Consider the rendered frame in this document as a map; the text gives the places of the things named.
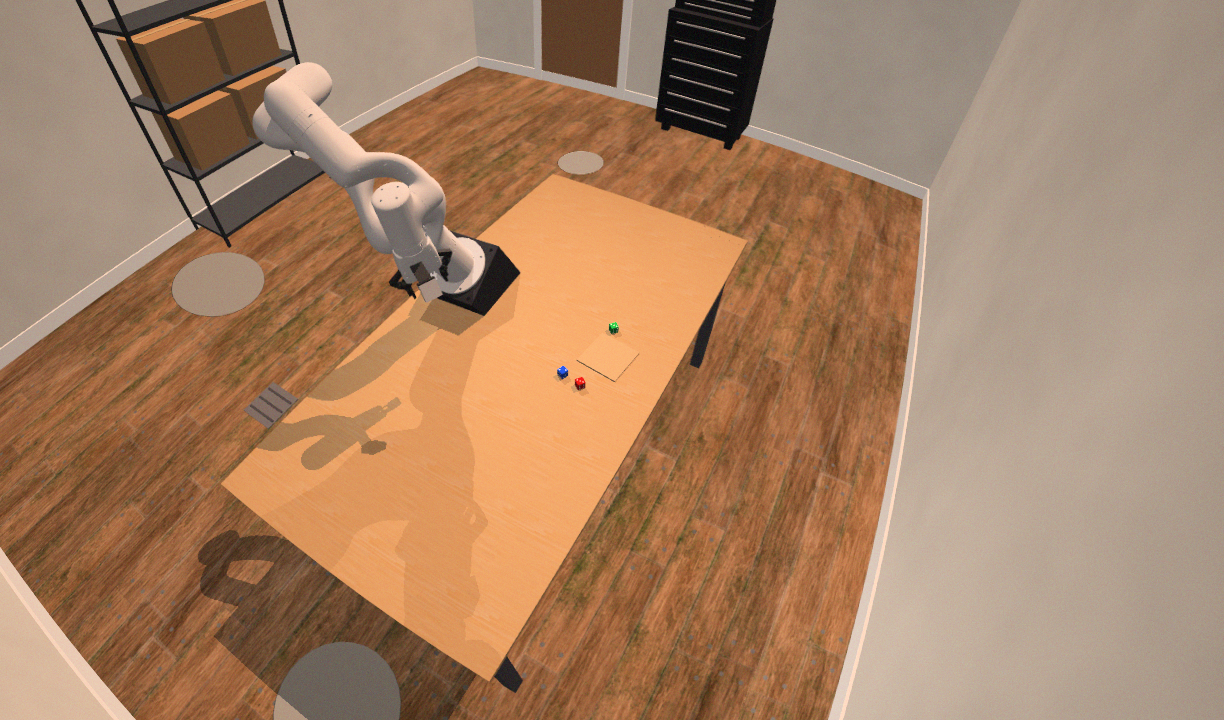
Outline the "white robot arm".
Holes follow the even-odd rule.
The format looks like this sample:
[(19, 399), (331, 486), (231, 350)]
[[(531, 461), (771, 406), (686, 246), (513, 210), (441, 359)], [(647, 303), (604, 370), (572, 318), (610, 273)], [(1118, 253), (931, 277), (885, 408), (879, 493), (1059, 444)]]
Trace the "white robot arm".
[[(341, 184), (350, 193), (362, 231), (376, 251), (394, 251), (401, 258), (410, 258), (424, 251), (428, 242), (426, 234), (435, 249), (450, 249), (447, 282), (439, 276), (439, 269), (428, 274), (424, 261), (410, 266), (425, 302), (439, 298), (442, 291), (470, 290), (483, 274), (483, 250), (479, 242), (455, 238), (448, 231), (444, 225), (446, 195), (439, 184), (405, 156), (365, 152), (321, 111), (321, 102), (327, 100), (330, 89), (330, 76), (318, 64), (301, 62), (289, 69), (279, 80), (266, 86), (264, 102), (252, 120), (255, 135), (272, 149), (306, 152), (327, 176)], [(382, 184), (373, 193), (373, 178), (393, 178), (401, 182)]]

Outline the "tan mat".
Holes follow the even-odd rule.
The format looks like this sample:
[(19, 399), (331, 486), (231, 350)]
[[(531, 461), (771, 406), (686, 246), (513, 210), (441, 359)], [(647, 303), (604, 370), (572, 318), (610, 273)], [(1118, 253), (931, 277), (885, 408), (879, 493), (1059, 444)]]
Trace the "tan mat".
[(592, 345), (577, 358), (577, 361), (583, 362), (595, 372), (606, 375), (611, 381), (617, 381), (618, 375), (625, 372), (627, 366), (638, 358), (638, 354), (639, 351), (634, 348), (614, 340), (608, 334), (600, 333), (597, 340), (594, 340)]

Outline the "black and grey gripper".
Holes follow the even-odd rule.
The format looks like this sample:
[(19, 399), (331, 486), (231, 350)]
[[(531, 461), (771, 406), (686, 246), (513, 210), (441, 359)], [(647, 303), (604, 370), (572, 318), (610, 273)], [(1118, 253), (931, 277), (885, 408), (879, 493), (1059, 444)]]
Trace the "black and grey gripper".
[[(426, 246), (424, 249), (425, 251), (421, 251), (424, 253), (417, 252), (416, 255), (410, 256), (410, 258), (400, 258), (400, 255), (397, 255), (397, 252), (393, 251), (393, 258), (394, 263), (397, 263), (398, 272), (394, 273), (394, 276), (390, 278), (389, 284), (390, 287), (397, 288), (397, 290), (408, 291), (408, 296), (414, 296), (414, 299), (416, 299), (416, 295), (412, 290), (411, 284), (417, 279), (414, 276), (414, 272), (411, 272), (410, 266), (421, 263), (421, 261), (424, 261), (424, 266), (426, 268), (426, 272), (428, 272), (428, 274), (432, 274), (432, 272), (437, 272), (437, 269), (439, 269), (439, 276), (442, 276), (444, 280), (448, 280), (447, 266), (449, 264), (449, 258), (452, 256), (450, 249), (435, 249), (435, 245), (432, 240), (430, 240), (428, 234), (426, 234), (426, 240), (428, 240), (428, 242), (426, 242)], [(439, 260), (439, 256), (444, 256), (444, 258)], [(401, 277), (403, 279), (400, 280)]]

